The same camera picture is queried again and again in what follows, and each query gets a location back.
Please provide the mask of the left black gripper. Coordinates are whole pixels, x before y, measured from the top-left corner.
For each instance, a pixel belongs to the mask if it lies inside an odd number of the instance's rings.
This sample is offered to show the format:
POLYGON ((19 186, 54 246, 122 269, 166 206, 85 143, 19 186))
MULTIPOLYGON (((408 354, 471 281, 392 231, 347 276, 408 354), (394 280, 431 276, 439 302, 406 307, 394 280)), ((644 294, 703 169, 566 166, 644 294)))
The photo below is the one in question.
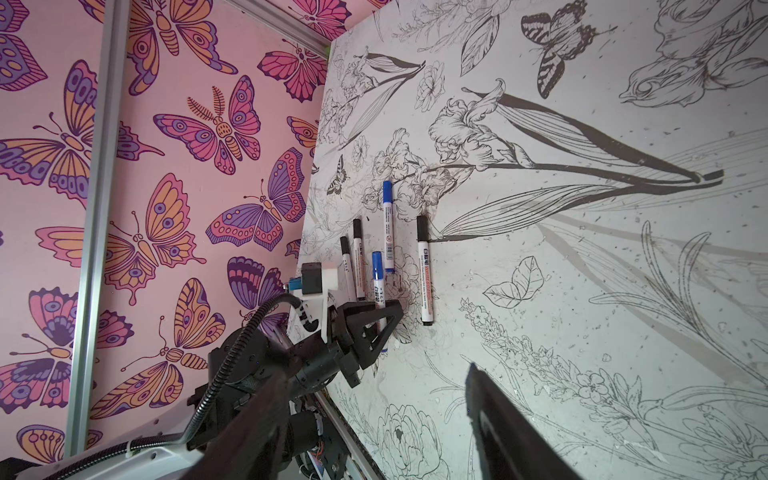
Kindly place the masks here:
POLYGON ((328 338, 315 333, 291 347, 287 380, 275 374, 182 479, 277 478, 288 426, 288 389, 322 390, 338 373, 356 387, 358 371, 375 363, 403 315, 399 300, 386 300, 383 307, 365 301, 329 308, 328 338))

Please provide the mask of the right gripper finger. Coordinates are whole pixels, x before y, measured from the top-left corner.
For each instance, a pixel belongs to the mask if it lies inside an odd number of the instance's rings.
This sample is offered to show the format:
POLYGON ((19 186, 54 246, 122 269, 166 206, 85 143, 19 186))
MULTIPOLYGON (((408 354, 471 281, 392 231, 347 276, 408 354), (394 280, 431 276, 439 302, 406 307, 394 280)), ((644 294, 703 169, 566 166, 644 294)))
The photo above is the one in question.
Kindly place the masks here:
POLYGON ((465 385, 484 479, 580 479, 487 373, 472 364, 465 385))

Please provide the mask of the white marker pen blue tip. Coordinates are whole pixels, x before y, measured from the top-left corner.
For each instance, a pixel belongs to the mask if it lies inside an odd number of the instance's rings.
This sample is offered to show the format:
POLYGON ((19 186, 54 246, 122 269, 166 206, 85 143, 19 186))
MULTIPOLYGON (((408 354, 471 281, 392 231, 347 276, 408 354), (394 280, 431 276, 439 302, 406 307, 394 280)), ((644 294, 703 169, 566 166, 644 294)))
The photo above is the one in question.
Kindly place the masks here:
MULTIPOLYGON (((371 255, 372 269, 373 269, 373 296, 377 309, 383 309, 386 307, 385 298, 385 269, 383 255, 381 251, 374 251, 371 255)), ((381 317, 377 320, 376 329, 377 334, 381 335, 387 326, 388 320, 385 317, 381 317)))

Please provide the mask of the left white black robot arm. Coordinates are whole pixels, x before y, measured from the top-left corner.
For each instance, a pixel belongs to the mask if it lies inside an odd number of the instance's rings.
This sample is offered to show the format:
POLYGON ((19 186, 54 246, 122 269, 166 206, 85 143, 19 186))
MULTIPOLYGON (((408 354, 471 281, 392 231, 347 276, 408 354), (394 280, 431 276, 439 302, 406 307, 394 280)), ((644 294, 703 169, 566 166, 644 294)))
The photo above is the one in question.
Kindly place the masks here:
POLYGON ((330 306, 319 317, 283 294, 313 328, 292 343, 262 332, 269 312, 260 307, 209 358, 209 380, 177 412, 161 416, 107 447, 58 460, 61 440, 39 425, 20 442, 38 462, 8 458, 5 479, 273 479, 297 456, 307 455, 323 479, 361 477, 356 454, 331 415, 303 405, 337 375, 350 385, 375 363, 403 317, 388 300, 330 306))

